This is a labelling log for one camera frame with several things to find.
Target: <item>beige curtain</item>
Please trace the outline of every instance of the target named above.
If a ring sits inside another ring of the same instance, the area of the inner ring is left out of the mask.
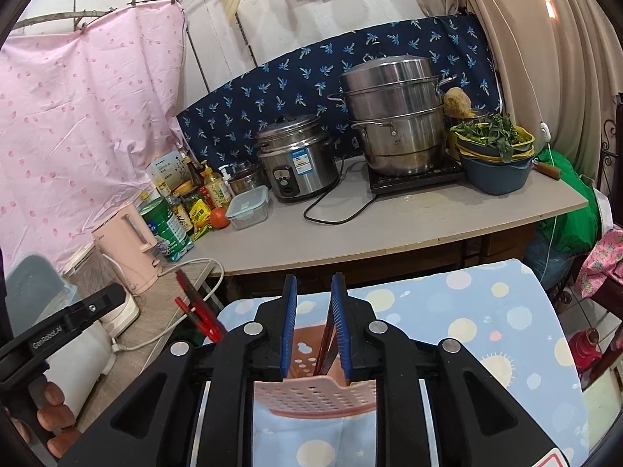
[[[550,0],[553,17],[544,0],[431,0],[422,9],[437,13],[463,1],[487,33],[505,110],[534,133],[539,148],[545,121],[553,147],[595,177],[602,124],[623,91],[623,51],[599,4]]]

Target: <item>navy blue fabric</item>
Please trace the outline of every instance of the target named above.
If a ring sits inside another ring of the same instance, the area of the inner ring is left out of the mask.
[[[344,33],[296,49],[242,74],[179,116],[192,150],[212,166],[257,161],[254,137],[282,115],[317,114],[335,136],[336,157],[361,154],[348,110],[326,96],[340,90],[339,75],[363,61],[411,54],[431,59],[441,77],[458,74],[472,107],[499,110],[495,73],[475,15],[414,19]]]

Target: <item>perforated basket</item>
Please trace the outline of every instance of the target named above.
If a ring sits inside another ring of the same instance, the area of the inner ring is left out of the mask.
[[[288,418],[340,418],[376,409],[376,382],[346,386],[340,358],[327,376],[310,377],[316,366],[324,325],[294,330],[288,378],[282,383],[255,383],[255,400]]]

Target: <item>red and white sticker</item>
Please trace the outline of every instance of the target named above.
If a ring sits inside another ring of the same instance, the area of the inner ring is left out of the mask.
[[[532,467],[569,467],[565,456],[558,448],[554,448]]]

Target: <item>stainless steel pot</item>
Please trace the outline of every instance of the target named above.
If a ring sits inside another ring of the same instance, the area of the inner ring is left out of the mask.
[[[332,142],[316,116],[279,121],[258,132],[257,155],[274,195],[298,201],[330,188],[338,177]]]
[[[356,121],[368,165],[386,176],[421,174],[439,162],[445,143],[443,105],[397,118]]]
[[[250,165],[242,170],[239,170],[229,178],[228,182],[232,188],[232,191],[236,195],[259,186],[266,186],[270,188],[270,182],[266,177],[264,167],[260,163]]]
[[[343,95],[327,98],[345,103],[354,121],[394,118],[441,105],[440,86],[454,79],[456,75],[439,80],[428,58],[391,56],[343,73]]]

